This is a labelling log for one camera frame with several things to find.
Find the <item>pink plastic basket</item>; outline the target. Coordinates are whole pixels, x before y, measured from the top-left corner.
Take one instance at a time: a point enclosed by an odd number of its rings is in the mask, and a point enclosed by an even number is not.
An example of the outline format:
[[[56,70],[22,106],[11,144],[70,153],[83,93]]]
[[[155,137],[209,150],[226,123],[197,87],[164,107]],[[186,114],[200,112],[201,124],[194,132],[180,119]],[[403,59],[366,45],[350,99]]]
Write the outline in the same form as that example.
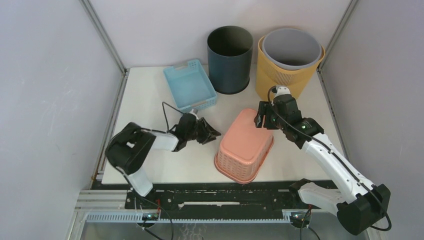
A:
[[[256,116],[256,110],[243,109],[224,134],[214,157],[215,168],[242,185],[256,178],[274,144],[271,130],[256,127]]]

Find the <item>blue plastic basket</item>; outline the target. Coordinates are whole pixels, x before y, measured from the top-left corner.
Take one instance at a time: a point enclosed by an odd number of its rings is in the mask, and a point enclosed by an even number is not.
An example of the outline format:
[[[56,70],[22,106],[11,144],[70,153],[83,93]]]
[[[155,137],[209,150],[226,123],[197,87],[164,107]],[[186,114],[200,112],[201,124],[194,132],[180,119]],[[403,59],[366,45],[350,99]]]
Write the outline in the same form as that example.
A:
[[[203,110],[217,102],[217,93],[198,59],[163,69],[176,108],[183,113]]]

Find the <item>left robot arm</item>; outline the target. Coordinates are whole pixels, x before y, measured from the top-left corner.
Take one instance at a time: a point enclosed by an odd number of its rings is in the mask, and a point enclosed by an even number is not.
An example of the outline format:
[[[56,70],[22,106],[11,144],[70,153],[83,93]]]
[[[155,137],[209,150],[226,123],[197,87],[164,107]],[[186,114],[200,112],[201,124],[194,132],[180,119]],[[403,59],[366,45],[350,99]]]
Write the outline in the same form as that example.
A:
[[[179,152],[187,142],[197,141],[205,145],[222,134],[214,129],[203,117],[195,113],[184,113],[177,124],[167,131],[148,129],[129,122],[108,143],[105,156],[109,164],[117,170],[137,193],[137,202],[149,209],[156,203],[157,196],[151,190],[143,164],[151,150]]]

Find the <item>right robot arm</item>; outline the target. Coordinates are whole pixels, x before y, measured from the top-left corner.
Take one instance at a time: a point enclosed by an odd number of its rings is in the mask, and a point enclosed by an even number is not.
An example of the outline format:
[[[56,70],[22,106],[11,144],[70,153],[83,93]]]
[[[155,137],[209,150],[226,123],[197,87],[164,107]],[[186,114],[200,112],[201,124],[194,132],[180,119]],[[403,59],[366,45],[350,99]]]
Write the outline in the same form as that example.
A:
[[[315,159],[336,186],[327,189],[303,178],[291,186],[289,203],[293,207],[308,204],[329,212],[352,235],[368,228],[391,230],[388,187],[375,185],[354,168],[317,121],[302,116],[294,97],[281,94],[272,101],[260,101],[254,123],[257,128],[281,130],[290,142]]]

